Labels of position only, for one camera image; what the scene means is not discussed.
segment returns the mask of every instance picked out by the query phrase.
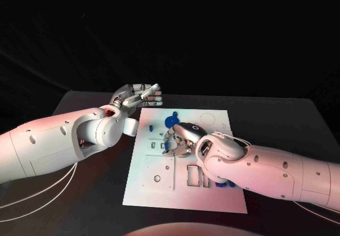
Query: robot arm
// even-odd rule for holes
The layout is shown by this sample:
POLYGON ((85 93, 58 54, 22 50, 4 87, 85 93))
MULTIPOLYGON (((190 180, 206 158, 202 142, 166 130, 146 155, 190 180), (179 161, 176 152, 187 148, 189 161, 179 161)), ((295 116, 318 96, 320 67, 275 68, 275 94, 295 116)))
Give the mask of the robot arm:
POLYGON ((0 135, 0 184, 48 174, 136 136, 136 106, 161 105, 160 86, 125 85, 110 105, 38 119, 0 135))
POLYGON ((176 124, 166 138, 172 135, 180 139, 177 149, 163 155, 186 157, 195 152, 197 165, 215 182, 231 180, 271 198, 340 210, 340 164, 268 147, 242 148, 228 135, 218 131, 208 135, 190 123, 176 124))

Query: gray table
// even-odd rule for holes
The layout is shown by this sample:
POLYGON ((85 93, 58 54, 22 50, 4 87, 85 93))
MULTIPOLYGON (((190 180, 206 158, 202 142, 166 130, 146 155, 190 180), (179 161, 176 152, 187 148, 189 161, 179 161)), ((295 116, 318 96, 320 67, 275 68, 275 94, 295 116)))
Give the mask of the gray table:
MULTIPOLYGON (((71 91, 53 114, 100 107, 108 103, 111 95, 71 91)), ((228 110, 233 135, 252 144, 340 162, 340 147, 310 100, 186 95, 164 95, 163 98, 163 108, 228 110)), ((140 110, 133 118, 138 119, 138 116, 140 110)), ((112 148, 84 160, 61 197, 33 215, 2 223, 0 234, 123 235, 170 222, 219 224, 262 235, 340 234, 334 223, 314 216, 293 202, 271 199, 246 190, 248 214, 124 206, 133 146, 134 138, 123 135, 112 148)), ((45 176, 13 181, 3 203, 49 186, 68 170, 65 168, 45 176)), ((62 187, 63 184, 25 204, 4 210, 2 218, 35 209, 62 187)))

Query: robotic hand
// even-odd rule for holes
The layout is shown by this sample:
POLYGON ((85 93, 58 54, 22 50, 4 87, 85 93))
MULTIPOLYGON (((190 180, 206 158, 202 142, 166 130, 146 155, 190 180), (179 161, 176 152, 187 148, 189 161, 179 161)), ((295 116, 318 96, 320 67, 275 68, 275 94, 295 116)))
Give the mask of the robotic hand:
POLYGON ((114 146, 123 133, 136 136, 136 107, 160 106, 159 84, 123 86, 110 105, 25 123, 0 135, 0 184, 48 174, 114 146))
POLYGON ((218 131, 208 134, 192 123, 176 124, 166 133, 177 148, 164 156, 196 154, 197 166, 218 183, 228 180, 271 198, 314 203, 340 210, 340 164, 287 151, 251 145, 218 131), (246 144, 241 147, 235 139, 246 144))

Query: white board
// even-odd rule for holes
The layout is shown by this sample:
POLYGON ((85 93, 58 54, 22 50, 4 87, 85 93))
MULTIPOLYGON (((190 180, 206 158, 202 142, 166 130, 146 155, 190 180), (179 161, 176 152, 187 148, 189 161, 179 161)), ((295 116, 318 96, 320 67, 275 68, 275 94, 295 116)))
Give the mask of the white board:
POLYGON ((195 155, 186 158, 161 156, 169 130, 164 120, 174 111, 180 122, 196 123, 208 133, 216 130, 232 135, 226 110, 143 108, 123 205, 248 213, 242 188, 216 187, 212 180, 209 187, 203 187, 208 180, 200 168, 199 186, 187 186, 187 166, 197 165, 195 155))

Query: rectangular slot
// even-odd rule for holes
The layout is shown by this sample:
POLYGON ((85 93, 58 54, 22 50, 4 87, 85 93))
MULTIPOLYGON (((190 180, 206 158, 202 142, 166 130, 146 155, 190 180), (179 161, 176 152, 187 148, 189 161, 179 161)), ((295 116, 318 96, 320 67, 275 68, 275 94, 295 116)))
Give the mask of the rectangular slot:
POLYGON ((200 179, 199 179, 199 167, 197 166, 186 166, 187 170, 187 186, 200 186, 200 179))
POLYGON ((203 179, 203 188, 209 188, 209 178, 205 175, 205 172, 202 171, 202 179, 203 179))

